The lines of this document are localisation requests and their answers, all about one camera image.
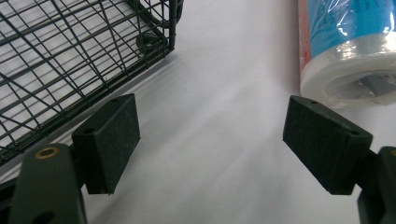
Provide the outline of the blue wrapped plastic bag roll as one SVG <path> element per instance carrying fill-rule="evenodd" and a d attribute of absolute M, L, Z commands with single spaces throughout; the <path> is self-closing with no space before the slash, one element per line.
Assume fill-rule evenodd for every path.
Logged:
<path fill-rule="evenodd" d="M 301 95 L 396 104 L 396 0 L 298 0 Z"/>

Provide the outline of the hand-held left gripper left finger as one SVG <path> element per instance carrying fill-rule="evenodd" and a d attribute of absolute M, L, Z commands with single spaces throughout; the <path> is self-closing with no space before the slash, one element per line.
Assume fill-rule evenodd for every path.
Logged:
<path fill-rule="evenodd" d="M 139 140 L 135 95 L 108 101 L 73 131 L 71 145 L 24 157 L 7 182 L 7 224 L 87 224 L 81 188 L 114 193 Z"/>

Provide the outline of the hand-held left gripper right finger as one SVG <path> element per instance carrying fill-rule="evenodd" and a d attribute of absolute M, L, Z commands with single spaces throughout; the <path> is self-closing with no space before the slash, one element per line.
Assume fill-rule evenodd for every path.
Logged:
<path fill-rule="evenodd" d="M 361 188 L 361 224 L 396 224 L 396 147 L 373 152 L 370 133 L 296 95 L 289 99 L 283 141 L 331 195 Z"/>

